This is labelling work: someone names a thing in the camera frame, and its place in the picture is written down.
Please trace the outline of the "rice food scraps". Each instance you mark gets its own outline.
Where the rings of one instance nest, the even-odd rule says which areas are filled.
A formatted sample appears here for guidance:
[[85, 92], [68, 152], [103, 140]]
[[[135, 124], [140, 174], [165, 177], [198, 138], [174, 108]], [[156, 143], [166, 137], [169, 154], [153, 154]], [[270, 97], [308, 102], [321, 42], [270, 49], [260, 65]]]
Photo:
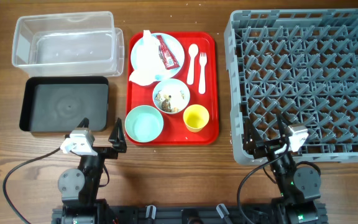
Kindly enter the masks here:
[[186, 105], [186, 96], [182, 90], [160, 90], [154, 100], [166, 113], [177, 113]]

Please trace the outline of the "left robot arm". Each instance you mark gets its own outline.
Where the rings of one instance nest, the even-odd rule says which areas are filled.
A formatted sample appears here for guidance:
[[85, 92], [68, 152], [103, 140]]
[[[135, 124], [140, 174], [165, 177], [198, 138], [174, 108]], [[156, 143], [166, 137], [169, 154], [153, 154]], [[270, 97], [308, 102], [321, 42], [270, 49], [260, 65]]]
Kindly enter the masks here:
[[58, 179], [63, 207], [52, 213], [52, 223], [118, 223], [118, 217], [105, 199], [98, 199], [102, 173], [107, 173], [106, 159], [117, 159], [127, 151], [122, 121], [117, 119], [109, 136], [110, 147], [94, 146], [94, 136], [89, 129], [89, 119], [84, 118], [60, 146], [63, 153], [80, 156], [76, 169], [64, 171]]

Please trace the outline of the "light blue small bowl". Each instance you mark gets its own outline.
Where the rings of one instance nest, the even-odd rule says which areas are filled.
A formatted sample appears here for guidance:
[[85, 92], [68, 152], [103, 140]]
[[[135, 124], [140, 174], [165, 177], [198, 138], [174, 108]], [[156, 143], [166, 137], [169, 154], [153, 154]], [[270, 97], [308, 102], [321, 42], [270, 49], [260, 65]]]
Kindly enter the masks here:
[[160, 90], [182, 90], [186, 96], [186, 105], [181, 111], [183, 111], [188, 106], [188, 104], [190, 102], [190, 91], [185, 83], [183, 83], [181, 80], [174, 79], [174, 78], [163, 80], [155, 86], [155, 88], [152, 92], [152, 100], [153, 100], [154, 105], [157, 107], [158, 110], [160, 110], [163, 113], [166, 113], [166, 112], [162, 111], [157, 106], [157, 103], [154, 100], [157, 92]]

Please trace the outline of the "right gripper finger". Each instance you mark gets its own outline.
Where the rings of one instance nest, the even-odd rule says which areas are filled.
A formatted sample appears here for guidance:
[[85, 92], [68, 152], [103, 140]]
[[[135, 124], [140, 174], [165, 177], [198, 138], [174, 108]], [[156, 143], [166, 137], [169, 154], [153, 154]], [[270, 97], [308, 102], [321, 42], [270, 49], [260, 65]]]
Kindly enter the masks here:
[[244, 145], [245, 146], [264, 145], [264, 140], [261, 138], [258, 130], [256, 130], [252, 121], [249, 118], [246, 118], [244, 121]]
[[280, 134], [281, 139], [288, 139], [288, 126], [290, 125], [290, 122], [281, 114], [276, 114], [277, 118], [277, 124], [278, 124], [278, 130]]

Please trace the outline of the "white napkin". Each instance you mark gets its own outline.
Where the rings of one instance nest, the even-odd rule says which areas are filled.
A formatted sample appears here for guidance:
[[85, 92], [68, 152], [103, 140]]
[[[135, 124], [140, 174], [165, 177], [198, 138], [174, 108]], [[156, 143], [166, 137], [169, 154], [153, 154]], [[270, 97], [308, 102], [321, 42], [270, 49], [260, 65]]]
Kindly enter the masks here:
[[160, 58], [160, 43], [151, 31], [143, 31], [143, 44], [137, 50], [137, 68], [130, 74], [129, 80], [140, 86], [148, 86], [162, 79], [165, 66]]

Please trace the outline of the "red ketchup packet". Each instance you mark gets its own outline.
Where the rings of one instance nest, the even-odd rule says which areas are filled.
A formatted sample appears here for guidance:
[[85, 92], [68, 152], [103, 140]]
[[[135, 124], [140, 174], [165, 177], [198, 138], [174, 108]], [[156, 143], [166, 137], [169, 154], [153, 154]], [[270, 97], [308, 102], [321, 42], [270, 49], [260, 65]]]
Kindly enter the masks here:
[[159, 54], [162, 62], [167, 70], [175, 69], [179, 67], [178, 60], [165, 43], [164, 38], [161, 35], [156, 36], [159, 41]]

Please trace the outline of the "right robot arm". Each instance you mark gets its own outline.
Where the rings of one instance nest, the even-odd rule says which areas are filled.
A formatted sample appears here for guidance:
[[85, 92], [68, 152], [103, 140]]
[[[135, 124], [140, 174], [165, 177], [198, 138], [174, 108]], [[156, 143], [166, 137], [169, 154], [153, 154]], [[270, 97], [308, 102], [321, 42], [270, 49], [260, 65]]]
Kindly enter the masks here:
[[277, 184], [280, 198], [272, 200], [273, 215], [280, 223], [319, 223], [322, 221], [316, 199], [321, 197], [321, 169], [308, 161], [295, 162], [292, 154], [306, 142], [308, 128], [301, 123], [291, 123], [281, 114], [276, 115], [279, 137], [265, 141], [253, 122], [244, 121], [243, 150], [255, 159], [265, 157], [267, 162], [250, 171], [237, 189], [237, 207], [243, 218], [252, 223], [241, 204], [241, 190], [245, 182], [257, 171], [270, 166], [272, 182]]

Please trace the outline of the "yellow plastic cup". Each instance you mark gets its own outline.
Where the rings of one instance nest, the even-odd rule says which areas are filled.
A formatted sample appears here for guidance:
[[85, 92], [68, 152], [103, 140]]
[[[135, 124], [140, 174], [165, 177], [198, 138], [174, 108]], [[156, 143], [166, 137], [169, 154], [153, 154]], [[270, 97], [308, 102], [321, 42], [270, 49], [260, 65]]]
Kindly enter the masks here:
[[209, 111], [202, 105], [190, 105], [183, 113], [183, 121], [192, 133], [200, 132], [209, 122]]

